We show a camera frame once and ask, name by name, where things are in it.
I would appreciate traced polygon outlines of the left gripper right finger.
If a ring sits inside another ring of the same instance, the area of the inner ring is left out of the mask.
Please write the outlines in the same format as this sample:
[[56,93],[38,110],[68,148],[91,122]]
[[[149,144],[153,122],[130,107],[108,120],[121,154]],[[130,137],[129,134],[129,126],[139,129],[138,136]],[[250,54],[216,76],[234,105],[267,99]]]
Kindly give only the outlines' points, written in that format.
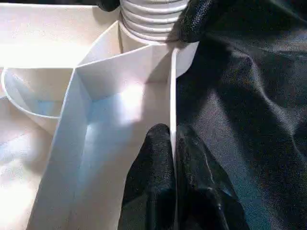
[[176,165],[179,229],[249,229],[228,174],[189,126],[177,126]]

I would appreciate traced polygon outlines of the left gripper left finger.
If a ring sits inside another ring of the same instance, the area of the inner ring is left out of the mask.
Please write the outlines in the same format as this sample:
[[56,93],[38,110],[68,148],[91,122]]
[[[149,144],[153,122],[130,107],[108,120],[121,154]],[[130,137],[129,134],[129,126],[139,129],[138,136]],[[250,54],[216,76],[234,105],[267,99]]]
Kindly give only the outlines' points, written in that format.
[[121,205],[123,230],[172,230],[176,181],[169,127],[156,124],[147,132],[131,165]]

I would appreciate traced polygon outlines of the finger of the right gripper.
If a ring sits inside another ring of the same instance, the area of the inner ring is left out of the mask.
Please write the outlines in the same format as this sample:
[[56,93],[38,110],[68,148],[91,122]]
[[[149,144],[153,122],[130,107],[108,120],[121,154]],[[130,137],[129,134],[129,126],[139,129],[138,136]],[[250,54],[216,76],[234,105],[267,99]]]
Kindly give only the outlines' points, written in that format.
[[103,11],[112,12],[120,6],[120,0],[96,0],[96,5]]
[[169,41],[195,43],[201,40],[205,30],[213,22],[211,0],[191,0],[167,36]]

